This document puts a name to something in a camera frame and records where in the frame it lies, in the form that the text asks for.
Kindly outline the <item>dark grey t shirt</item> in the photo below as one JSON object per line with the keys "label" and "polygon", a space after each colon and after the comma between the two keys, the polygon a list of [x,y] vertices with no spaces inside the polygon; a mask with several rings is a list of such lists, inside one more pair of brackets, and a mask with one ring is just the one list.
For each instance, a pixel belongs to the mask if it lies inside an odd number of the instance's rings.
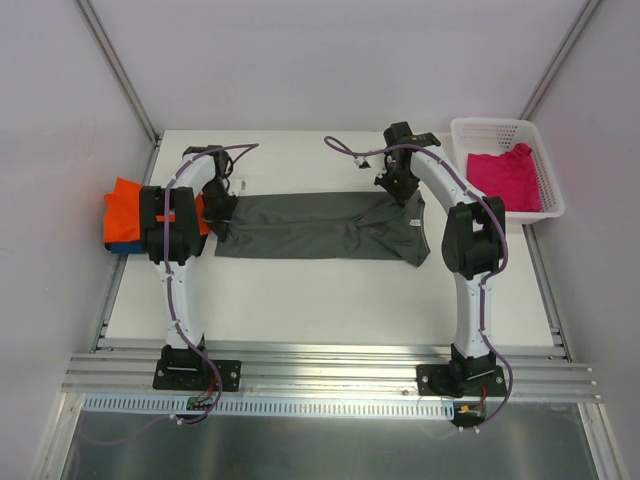
{"label": "dark grey t shirt", "polygon": [[385,192],[247,196],[239,201],[215,255],[243,259],[403,261],[431,253],[415,193],[404,206]]}

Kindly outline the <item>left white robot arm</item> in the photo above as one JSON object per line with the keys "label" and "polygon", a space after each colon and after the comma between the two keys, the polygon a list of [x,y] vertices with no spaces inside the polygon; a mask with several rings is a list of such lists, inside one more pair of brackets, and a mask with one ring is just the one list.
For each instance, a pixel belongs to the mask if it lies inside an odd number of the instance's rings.
{"label": "left white robot arm", "polygon": [[219,385],[206,355],[191,269],[210,233],[219,241],[226,239],[239,201],[228,187],[233,168],[227,147],[189,147],[166,185],[140,190],[141,246],[160,276],[168,317],[152,383],[156,390]]}

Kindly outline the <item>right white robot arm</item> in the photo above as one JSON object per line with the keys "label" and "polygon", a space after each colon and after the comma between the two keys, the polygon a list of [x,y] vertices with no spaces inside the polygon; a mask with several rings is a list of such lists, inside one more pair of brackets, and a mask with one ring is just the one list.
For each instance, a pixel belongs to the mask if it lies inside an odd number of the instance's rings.
{"label": "right white robot arm", "polygon": [[494,277],[508,258],[504,202],[472,186],[434,134],[415,134],[408,123],[399,122],[383,137],[384,172],[375,183],[400,205],[424,184],[447,213],[441,252],[454,275],[457,327],[451,359],[431,369],[426,386],[442,396],[471,395],[497,372],[497,354],[489,340],[490,297]]}

